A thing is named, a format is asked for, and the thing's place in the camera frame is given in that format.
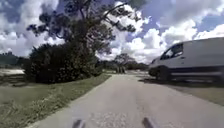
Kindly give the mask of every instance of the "van window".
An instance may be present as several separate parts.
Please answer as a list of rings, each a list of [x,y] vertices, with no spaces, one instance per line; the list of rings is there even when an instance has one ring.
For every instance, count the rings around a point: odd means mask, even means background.
[[[178,57],[183,54],[183,44],[177,44],[168,49],[161,57],[161,60]]]

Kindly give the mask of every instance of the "van door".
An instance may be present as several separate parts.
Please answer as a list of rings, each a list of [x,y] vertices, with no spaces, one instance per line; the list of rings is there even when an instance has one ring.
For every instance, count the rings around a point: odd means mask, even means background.
[[[164,54],[161,56],[159,65],[166,66],[169,69],[182,68],[184,65],[184,57],[183,57],[183,43],[176,44],[169,48]]]

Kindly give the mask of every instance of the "van wheel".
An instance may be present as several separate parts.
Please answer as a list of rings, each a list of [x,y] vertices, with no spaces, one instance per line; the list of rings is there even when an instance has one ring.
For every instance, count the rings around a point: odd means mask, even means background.
[[[159,81],[169,81],[169,80],[171,80],[171,75],[170,75],[169,70],[165,67],[160,68],[157,71],[156,79],[159,80]]]

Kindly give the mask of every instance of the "white cloud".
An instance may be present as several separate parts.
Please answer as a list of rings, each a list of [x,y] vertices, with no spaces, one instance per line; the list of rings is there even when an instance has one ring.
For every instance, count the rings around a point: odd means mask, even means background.
[[[139,63],[149,64],[153,59],[160,56],[165,50],[165,47],[160,47],[157,49],[143,49],[135,52],[131,56]]]
[[[196,24],[193,20],[188,20],[177,26],[171,26],[164,33],[162,33],[162,41],[168,46],[181,42],[192,40],[197,33]]]
[[[122,4],[122,2],[116,2],[115,6],[118,6]],[[135,9],[133,9],[129,5],[124,6],[125,10],[128,10],[130,12],[134,12]],[[137,16],[142,18],[142,13],[140,11],[137,11]],[[135,21],[134,19],[129,18],[128,16],[125,17],[114,17],[112,15],[109,15],[109,18],[115,22],[120,21],[120,23],[124,26],[127,25],[133,25],[136,28],[136,32],[132,33],[132,36],[136,36],[140,32],[142,32],[143,28],[142,26],[144,24],[148,24],[150,22],[150,17],[142,18],[139,21]],[[116,36],[116,40],[112,41],[110,46],[112,47],[112,53],[110,55],[106,54],[97,54],[97,56],[103,60],[111,60],[116,57],[116,55],[119,55],[120,53],[126,52],[126,53],[134,53],[137,50],[144,49],[145,44],[142,43],[141,38],[136,38],[132,42],[127,42],[126,38],[130,34],[128,32],[120,32],[117,29],[113,30],[113,34]]]
[[[121,5],[123,4],[122,2],[118,1],[115,2],[115,6]],[[135,19],[133,19],[133,17],[135,16],[135,13],[133,13],[133,15],[131,16],[131,18],[129,16],[122,16],[122,17],[113,17],[110,15],[110,18],[113,21],[120,21],[120,23],[124,26],[127,25],[133,25],[136,28],[136,32],[134,32],[132,35],[136,36],[138,35],[140,32],[142,32],[143,28],[142,26],[144,24],[148,24],[150,22],[150,16],[149,17],[145,17],[142,18],[142,12],[141,11],[136,11],[134,8],[132,8],[130,5],[125,5],[124,6],[125,10],[130,11],[130,12],[136,12],[137,17],[141,18],[140,20],[138,20],[137,22],[135,21]]]
[[[143,42],[146,44],[146,48],[159,48],[161,42],[159,30],[149,29],[144,35]]]
[[[47,33],[36,37],[26,30],[30,24],[40,24],[39,15],[43,12],[43,6],[55,10],[58,4],[59,0],[25,0],[20,7],[20,20],[17,23],[7,20],[5,17],[7,12],[0,12],[0,52],[12,51],[13,54],[27,56],[33,46],[38,47],[47,42],[63,43],[63,40],[48,37]]]
[[[128,42],[122,49],[122,52],[133,54],[136,51],[143,50],[145,48],[145,44],[142,42],[141,38],[135,38],[132,42]]]
[[[216,26],[216,28],[211,31],[199,32],[194,39],[198,40],[214,37],[224,37],[224,24]]]
[[[193,19],[201,22],[208,14],[220,15],[224,0],[173,0],[173,7],[160,19],[159,25],[172,26]]]

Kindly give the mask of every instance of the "foliage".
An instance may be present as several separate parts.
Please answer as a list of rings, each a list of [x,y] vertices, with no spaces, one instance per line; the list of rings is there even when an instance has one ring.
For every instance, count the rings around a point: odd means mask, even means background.
[[[125,10],[127,4],[114,7],[103,5],[101,0],[65,0],[65,13],[43,13],[39,17],[42,24],[32,24],[27,30],[36,36],[48,32],[49,36],[64,39],[65,44],[34,48],[25,65],[27,78],[57,83],[100,75],[102,68],[97,66],[95,54],[110,53],[109,44],[115,39],[113,29],[135,31],[132,25],[124,26],[110,17],[140,19],[135,12]]]
[[[27,78],[34,82],[60,83],[101,74],[94,55],[76,54],[74,51],[69,44],[44,44],[34,48],[25,65]]]
[[[128,54],[120,54],[115,57],[112,61],[101,61],[100,62],[103,69],[107,70],[148,70],[148,65],[144,63],[137,63],[134,58],[130,57]]]
[[[125,65],[127,70],[142,70],[146,71],[148,70],[148,65],[144,63],[137,63],[137,62],[128,62]]]
[[[130,1],[130,5],[137,8],[137,9],[140,9],[146,3],[147,3],[146,0],[131,0]]]
[[[101,75],[86,80],[55,85],[21,88],[0,88],[0,127],[24,128],[65,107],[103,83],[110,76]]]
[[[29,61],[28,58],[24,58],[24,57],[18,57],[17,59],[17,62],[16,62],[16,65],[21,67],[21,68],[24,68],[24,65]]]
[[[114,59],[119,65],[126,65],[129,62],[135,62],[135,59],[130,57],[127,53],[117,55]]]
[[[18,57],[12,52],[0,54],[0,68],[12,68],[17,66]]]

